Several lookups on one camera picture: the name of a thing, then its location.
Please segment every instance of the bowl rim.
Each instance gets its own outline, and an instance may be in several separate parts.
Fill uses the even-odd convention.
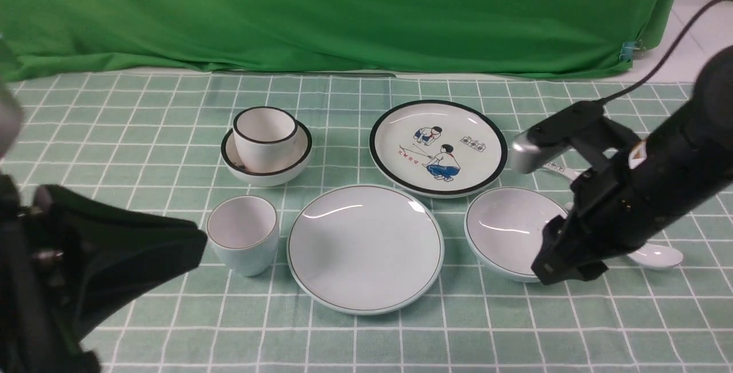
[[[284,174],[285,172],[288,172],[295,167],[298,167],[298,165],[302,164],[306,159],[308,159],[308,156],[311,154],[311,150],[313,148],[313,136],[311,135],[311,132],[308,130],[308,127],[306,127],[302,122],[299,120],[295,121],[295,124],[298,126],[298,128],[302,129],[303,132],[306,134],[308,145],[306,146],[306,151],[303,152],[303,156],[298,159],[295,163],[291,164],[289,167],[285,167],[282,170],[273,171],[273,172],[252,172],[245,170],[244,168],[239,167],[235,163],[231,162],[230,158],[227,156],[227,142],[230,140],[230,138],[233,138],[234,134],[234,128],[230,128],[230,130],[227,131],[226,134],[224,134],[224,138],[222,139],[222,148],[220,148],[220,151],[222,152],[222,159],[227,164],[227,166],[230,169],[235,170],[236,172],[241,172],[241,174],[248,175],[251,177],[272,177],[275,175]]]
[[[484,196],[484,195],[486,195],[488,193],[491,193],[493,191],[502,190],[502,189],[505,189],[505,190],[507,190],[507,189],[508,190],[521,190],[521,191],[529,191],[530,193],[535,193],[537,195],[542,196],[543,198],[547,198],[547,200],[549,200],[549,201],[552,201],[552,203],[555,204],[556,206],[558,206],[558,208],[560,208],[561,211],[566,211],[563,206],[561,206],[559,203],[557,203],[557,201],[555,201],[552,198],[547,197],[547,195],[544,195],[543,193],[540,193],[540,192],[535,191],[535,190],[529,190],[528,188],[513,187],[513,186],[491,188],[490,190],[484,191],[483,193],[477,195],[476,198],[474,198],[474,200],[471,201],[471,204],[469,204],[468,209],[466,209],[466,215],[463,217],[463,233],[466,236],[466,242],[468,242],[468,245],[471,248],[471,250],[474,252],[474,255],[477,258],[479,258],[479,260],[481,260],[482,262],[484,262],[484,264],[487,264],[487,266],[490,266],[491,268],[493,268],[493,269],[495,269],[497,271],[501,271],[501,272],[505,272],[507,274],[510,274],[510,276],[508,276],[508,277],[523,277],[523,278],[527,279],[528,281],[539,281],[539,277],[537,277],[536,274],[526,274],[526,273],[523,273],[523,272],[516,272],[516,271],[513,271],[511,269],[503,268],[502,266],[498,265],[493,260],[491,260],[491,258],[488,258],[484,253],[482,253],[482,251],[479,250],[479,247],[476,245],[476,243],[474,243],[474,240],[471,239],[470,232],[468,231],[468,214],[469,214],[469,212],[471,212],[471,208],[473,208],[474,204],[476,203],[476,200],[478,200],[482,196]]]
[[[239,130],[239,128],[237,127],[237,125],[238,125],[238,121],[239,121],[239,118],[240,118],[240,117],[241,117],[242,115],[244,115],[244,114],[245,114],[246,112],[252,111],[252,110],[254,110],[254,109],[273,109],[273,110],[275,110],[275,111],[280,111],[280,112],[283,112],[283,114],[287,115],[287,116],[288,116],[288,117],[289,117],[289,118],[290,118],[291,120],[293,120],[293,126],[294,126],[295,128],[293,128],[293,130],[292,130],[292,131],[291,131],[291,132],[290,132],[290,133],[289,133],[289,134],[288,134],[287,136],[285,136],[285,138],[280,138],[279,140],[275,140],[275,141],[261,141],[261,140],[255,140],[254,138],[251,138],[251,136],[246,136],[246,135],[245,135],[245,134],[244,134],[243,132],[241,132],[241,131]],[[247,141],[250,141],[251,143],[256,143],[256,144],[277,144],[277,143],[283,143],[283,142],[285,142],[285,141],[287,141],[287,140],[290,140],[290,138],[293,138],[293,136],[295,136],[295,134],[297,134],[297,133],[298,133],[298,120],[296,120],[296,119],[295,119],[295,117],[293,117],[293,114],[291,114],[290,112],[288,112],[288,111],[286,111],[286,110],[284,110],[284,109],[280,109],[280,108],[278,108],[278,107],[270,107],[270,106],[267,106],[267,105],[260,105],[260,106],[258,106],[258,107],[251,107],[251,108],[243,109],[242,111],[240,111],[240,112],[239,112],[239,113],[238,113],[238,114],[237,114],[237,115],[236,115],[236,116],[234,117],[234,122],[233,122],[232,124],[233,124],[233,125],[231,126],[231,129],[233,129],[233,130],[234,130],[234,132],[236,132],[238,136],[240,136],[240,137],[241,137],[242,139],[244,139],[244,140],[247,140]]]

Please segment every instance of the dishware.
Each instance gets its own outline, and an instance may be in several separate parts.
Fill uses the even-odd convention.
[[[488,190],[469,205],[466,239],[484,266],[503,277],[537,282],[531,269],[542,247],[542,229],[565,209],[540,193],[520,187]]]
[[[570,182],[574,182],[579,176],[575,170],[568,170],[555,162],[548,162],[543,165],[547,170],[557,172],[566,177]],[[570,211],[573,209],[573,203],[565,203],[565,209]],[[668,245],[655,245],[648,242],[642,245],[633,253],[626,254],[626,257],[647,269],[670,269],[678,266],[683,262],[685,256],[677,248]]]
[[[499,128],[454,102],[414,101],[372,127],[369,152],[387,179],[430,198],[465,197],[490,185],[506,164]]]
[[[206,232],[222,263],[241,276],[256,276],[270,266],[277,251],[277,210],[254,195],[231,198],[211,212]]]
[[[314,300],[350,315],[381,315],[429,290],[445,245],[435,217],[416,198],[355,185],[309,203],[286,251],[295,281]]]
[[[280,171],[287,167],[295,147],[298,123],[275,107],[252,107],[234,118],[235,144],[247,170]]]
[[[313,137],[308,128],[300,121],[295,133],[295,146],[285,168],[273,172],[253,172],[245,168],[235,144],[235,133],[229,130],[222,140],[222,159],[228,170],[238,179],[254,187],[275,187],[295,179],[311,161]]]

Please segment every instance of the white plate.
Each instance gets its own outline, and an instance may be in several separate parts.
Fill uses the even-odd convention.
[[[431,198],[457,198],[487,187],[506,164],[506,141],[484,115],[446,101],[390,109],[369,137],[377,167],[400,187]]]
[[[295,281],[317,302],[350,315],[381,315],[417,300],[443,265],[435,217],[392,188],[338,188],[312,201],[287,243]]]
[[[464,229],[476,257],[487,268],[521,282],[539,281],[532,261],[542,247],[542,229],[555,216],[568,214],[540,193],[500,187],[476,197]]]

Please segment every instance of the white floor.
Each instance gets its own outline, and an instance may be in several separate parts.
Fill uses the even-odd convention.
[[[654,68],[660,58],[669,48],[671,42],[680,33],[681,29],[703,5],[711,0],[675,0],[672,13],[669,16],[667,30],[660,46],[646,51],[634,59],[633,68],[620,76],[607,78],[616,81],[638,81]],[[657,83],[691,83],[697,78],[697,73],[702,66],[717,52],[726,46],[733,45],[733,2],[725,2],[716,5],[708,10],[697,23],[695,23],[688,35],[671,55],[670,59],[660,69],[651,81]],[[140,68],[136,71],[155,73],[189,73],[186,70],[175,70],[167,68]],[[476,73],[396,73],[400,78],[436,78],[437,80],[476,80],[486,78],[497,80],[498,76],[481,75]]]

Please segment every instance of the cartoon boy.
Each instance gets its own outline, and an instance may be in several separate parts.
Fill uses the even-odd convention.
[[[423,164],[423,166],[436,180],[442,179],[445,182],[451,182],[453,177],[460,172],[460,165],[453,156],[453,146],[448,144],[440,146],[438,155],[433,156],[430,162]]]
[[[423,143],[425,146],[429,146],[433,141],[440,138],[440,133],[442,132],[443,129],[440,127],[420,128],[415,133],[415,141]]]

